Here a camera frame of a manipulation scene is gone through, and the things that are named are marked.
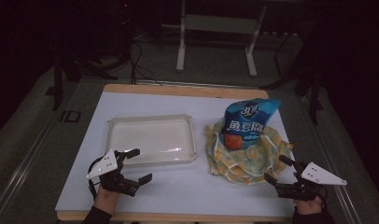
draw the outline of sleeve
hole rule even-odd
[[[292,217],[293,224],[335,224],[334,219],[330,215],[329,211],[323,210],[322,213],[316,213],[311,215],[301,215],[298,213],[297,207],[295,207],[294,216]]]
[[[82,224],[108,224],[112,216],[99,208],[92,206]]]

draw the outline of chip bag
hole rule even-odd
[[[255,145],[280,104],[275,99],[254,99],[229,105],[219,137],[225,148],[237,150]]]

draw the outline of white table surface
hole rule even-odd
[[[222,176],[210,175],[204,150],[204,127],[213,125],[223,117],[228,105],[240,100],[103,92],[56,211],[90,210],[93,201],[86,174],[91,163],[104,154],[108,120],[187,114],[192,117],[197,158],[188,164],[124,168],[122,173],[126,178],[137,180],[152,173],[153,179],[142,186],[135,197],[122,195],[117,213],[291,217],[292,200],[278,198],[270,184],[245,186],[233,184]],[[275,128],[283,140],[288,141],[279,111],[274,113],[268,126]],[[292,167],[287,167],[278,181],[293,183],[293,172]]]

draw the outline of crumpled cloth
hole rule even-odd
[[[204,128],[205,146],[211,175],[223,175],[233,183],[256,184],[264,182],[264,173],[275,178],[286,168],[279,155],[290,158],[293,145],[282,140],[277,130],[266,126],[257,144],[246,149],[228,150],[219,135],[223,120]]]

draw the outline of wooden table edge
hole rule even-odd
[[[88,211],[57,211],[61,221],[81,221]],[[290,222],[291,217],[250,217],[195,214],[116,213],[111,221],[148,222]]]
[[[215,88],[215,87],[188,87],[188,86],[155,86],[155,85],[128,85],[107,84],[103,92],[216,97],[227,99],[250,100],[255,98],[268,99],[268,94],[263,90]]]

